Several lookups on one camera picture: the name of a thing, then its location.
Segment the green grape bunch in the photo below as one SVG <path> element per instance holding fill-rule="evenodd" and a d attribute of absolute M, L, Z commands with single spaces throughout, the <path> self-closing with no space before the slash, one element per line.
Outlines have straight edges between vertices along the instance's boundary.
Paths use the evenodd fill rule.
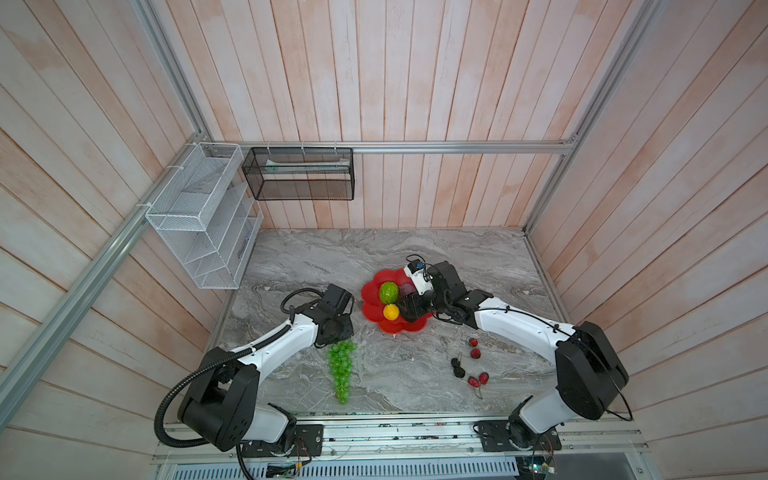
<path fill-rule="evenodd" d="M 335 398 L 342 405 L 345 405 L 350 397 L 350 380 L 355 350 L 356 345 L 352 340 L 343 340 L 331 345 L 327 352 Z"/>

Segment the yellow lemon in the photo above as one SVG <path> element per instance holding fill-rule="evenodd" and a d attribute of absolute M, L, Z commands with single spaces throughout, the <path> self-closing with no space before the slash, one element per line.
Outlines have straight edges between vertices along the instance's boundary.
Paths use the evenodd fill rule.
<path fill-rule="evenodd" d="M 396 321 L 400 317 L 400 309 L 396 304 L 387 304 L 382 311 L 384 318 L 388 321 Z"/>

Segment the green custard apple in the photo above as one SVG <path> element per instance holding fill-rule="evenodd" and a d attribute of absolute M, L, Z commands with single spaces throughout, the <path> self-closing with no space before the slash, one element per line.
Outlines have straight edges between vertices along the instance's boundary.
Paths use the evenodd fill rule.
<path fill-rule="evenodd" d="M 399 286 L 392 281 L 382 283 L 378 292 L 379 300 L 384 305 L 395 304 L 400 296 Z"/>

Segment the dark blackberry pair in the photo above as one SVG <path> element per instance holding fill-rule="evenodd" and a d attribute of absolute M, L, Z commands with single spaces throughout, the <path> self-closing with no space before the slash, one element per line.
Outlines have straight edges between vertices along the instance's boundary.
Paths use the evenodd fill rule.
<path fill-rule="evenodd" d="M 466 376 L 466 371 L 461 366 L 461 361 L 458 357 L 454 357 L 450 360 L 450 364 L 452 367 L 453 375 L 456 378 L 463 379 Z"/>

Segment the purple fig fruit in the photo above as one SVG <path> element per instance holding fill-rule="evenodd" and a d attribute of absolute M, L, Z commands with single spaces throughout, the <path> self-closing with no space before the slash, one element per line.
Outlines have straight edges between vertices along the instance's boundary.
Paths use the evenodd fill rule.
<path fill-rule="evenodd" d="M 401 297 L 410 295 L 415 292 L 416 288 L 411 283 L 406 283 L 399 286 L 399 295 Z"/>

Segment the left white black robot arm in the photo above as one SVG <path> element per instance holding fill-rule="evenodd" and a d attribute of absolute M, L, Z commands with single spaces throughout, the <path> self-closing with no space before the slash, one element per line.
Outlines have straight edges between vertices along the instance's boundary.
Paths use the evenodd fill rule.
<path fill-rule="evenodd" d="M 273 403 L 259 405 L 264 379 L 295 354 L 350 339 L 353 295 L 334 284 L 286 295 L 287 320 L 259 339 L 227 351 L 208 351 L 197 370 L 174 386 L 158 407 L 155 435 L 172 448 L 212 445 L 222 452 L 260 443 L 276 455 L 295 449 L 297 420 Z"/>

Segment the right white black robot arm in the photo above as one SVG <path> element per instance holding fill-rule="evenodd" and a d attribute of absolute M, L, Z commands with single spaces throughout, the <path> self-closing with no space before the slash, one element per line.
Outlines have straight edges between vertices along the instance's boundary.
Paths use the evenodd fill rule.
<path fill-rule="evenodd" d="M 521 402 L 505 429 L 518 449 L 575 417 L 598 420 L 629 382 L 629 374 L 603 329 L 591 322 L 557 323 L 515 308 L 489 292 L 469 290 L 447 261 L 427 263 L 413 254 L 403 268 L 415 291 L 404 297 L 400 311 L 408 320 L 436 319 L 501 336 L 554 365 L 556 384 Z"/>

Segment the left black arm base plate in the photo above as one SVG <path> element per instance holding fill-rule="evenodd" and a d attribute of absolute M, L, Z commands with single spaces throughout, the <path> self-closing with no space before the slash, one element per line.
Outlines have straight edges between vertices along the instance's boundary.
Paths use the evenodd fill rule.
<path fill-rule="evenodd" d="M 324 426 L 299 423 L 289 427 L 276 443 L 247 440 L 241 443 L 245 458 L 288 459 L 321 455 Z"/>

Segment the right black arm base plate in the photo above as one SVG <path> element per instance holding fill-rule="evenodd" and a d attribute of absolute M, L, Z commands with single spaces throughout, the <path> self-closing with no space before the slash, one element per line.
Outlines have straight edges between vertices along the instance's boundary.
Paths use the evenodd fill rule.
<path fill-rule="evenodd" d="M 555 428 L 535 433 L 519 422 L 483 420 L 473 425 L 484 452 L 559 451 L 562 443 Z"/>

